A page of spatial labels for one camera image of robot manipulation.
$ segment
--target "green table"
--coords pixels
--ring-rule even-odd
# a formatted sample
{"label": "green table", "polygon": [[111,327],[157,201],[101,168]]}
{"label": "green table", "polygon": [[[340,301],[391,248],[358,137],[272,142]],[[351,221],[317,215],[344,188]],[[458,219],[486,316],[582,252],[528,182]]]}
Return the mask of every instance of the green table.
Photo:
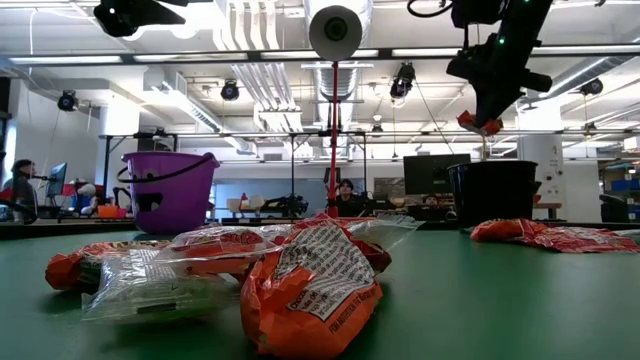
{"label": "green table", "polygon": [[[137,233],[0,242],[0,359],[253,358],[237,308],[170,325],[80,322],[44,281],[56,252]],[[640,256],[556,254],[422,231],[392,250],[384,297],[344,358],[640,359]]]}

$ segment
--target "black bucket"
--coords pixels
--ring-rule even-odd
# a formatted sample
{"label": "black bucket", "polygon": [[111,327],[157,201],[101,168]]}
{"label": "black bucket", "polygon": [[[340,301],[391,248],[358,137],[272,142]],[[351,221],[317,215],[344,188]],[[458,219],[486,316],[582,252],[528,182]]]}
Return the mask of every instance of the black bucket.
{"label": "black bucket", "polygon": [[531,219],[538,190],[531,161],[485,161],[449,168],[460,227],[493,219]]}

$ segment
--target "red pole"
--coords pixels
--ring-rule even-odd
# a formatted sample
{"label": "red pole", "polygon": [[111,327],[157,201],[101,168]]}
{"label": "red pole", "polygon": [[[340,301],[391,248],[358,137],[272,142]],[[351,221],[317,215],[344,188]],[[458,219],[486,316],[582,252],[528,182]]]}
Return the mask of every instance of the red pole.
{"label": "red pole", "polygon": [[329,176],[328,215],[338,217],[336,206],[336,146],[338,146],[338,62],[333,63],[333,116],[331,119],[331,171]]}

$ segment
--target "man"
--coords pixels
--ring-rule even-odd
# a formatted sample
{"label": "man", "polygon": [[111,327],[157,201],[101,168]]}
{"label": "man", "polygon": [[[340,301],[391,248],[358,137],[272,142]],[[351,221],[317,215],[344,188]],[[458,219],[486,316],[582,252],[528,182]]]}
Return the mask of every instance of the man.
{"label": "man", "polygon": [[[11,202],[22,205],[34,212],[37,206],[36,192],[29,180],[36,174],[35,166],[36,164],[31,160],[16,161],[11,168],[13,177],[4,183],[1,190],[11,189]],[[14,220],[23,222],[24,214],[14,211]]]}
{"label": "man", "polygon": [[340,195],[336,197],[338,216],[358,217],[365,209],[364,202],[353,194],[353,183],[351,180],[343,179],[338,186]]}

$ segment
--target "purple bucket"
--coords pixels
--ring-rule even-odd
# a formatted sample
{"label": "purple bucket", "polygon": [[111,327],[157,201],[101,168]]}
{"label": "purple bucket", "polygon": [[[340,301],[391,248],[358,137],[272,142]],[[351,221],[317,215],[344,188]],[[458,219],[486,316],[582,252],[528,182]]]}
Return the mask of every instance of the purple bucket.
{"label": "purple bucket", "polygon": [[149,234],[190,231],[204,224],[213,171],[220,164],[203,156],[170,152],[125,154],[136,226]]}

